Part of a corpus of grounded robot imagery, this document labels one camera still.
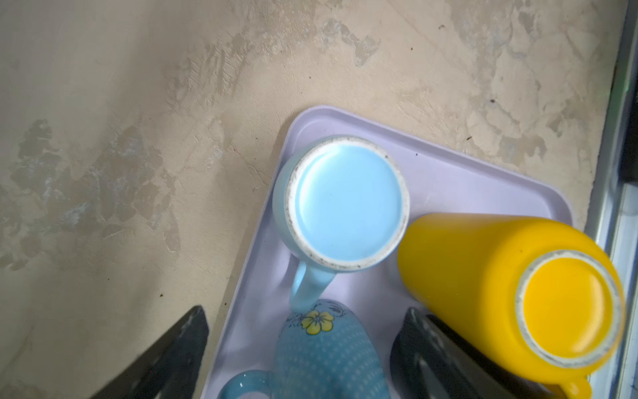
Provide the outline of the light blue mug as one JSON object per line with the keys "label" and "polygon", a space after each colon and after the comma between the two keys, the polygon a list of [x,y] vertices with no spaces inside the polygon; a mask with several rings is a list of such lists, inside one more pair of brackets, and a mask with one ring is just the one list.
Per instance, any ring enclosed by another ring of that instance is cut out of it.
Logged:
{"label": "light blue mug", "polygon": [[374,267],[395,250],[408,225],[410,195],[380,146],[331,136],[284,162],[272,212],[281,240],[298,260],[290,306],[305,313],[338,274]]}

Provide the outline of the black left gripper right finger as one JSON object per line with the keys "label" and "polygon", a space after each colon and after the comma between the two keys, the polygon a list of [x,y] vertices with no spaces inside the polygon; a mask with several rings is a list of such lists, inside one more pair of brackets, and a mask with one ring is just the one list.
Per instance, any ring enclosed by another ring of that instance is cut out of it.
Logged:
{"label": "black left gripper right finger", "polygon": [[410,307],[390,352],[402,398],[527,398],[519,377],[489,360],[434,314]]}

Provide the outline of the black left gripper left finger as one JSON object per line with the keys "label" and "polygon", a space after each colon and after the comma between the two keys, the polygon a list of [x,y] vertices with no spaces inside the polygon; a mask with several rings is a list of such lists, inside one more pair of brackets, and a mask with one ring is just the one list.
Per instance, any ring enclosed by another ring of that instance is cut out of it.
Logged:
{"label": "black left gripper left finger", "polygon": [[192,307],[94,398],[192,398],[209,326],[202,306]]}

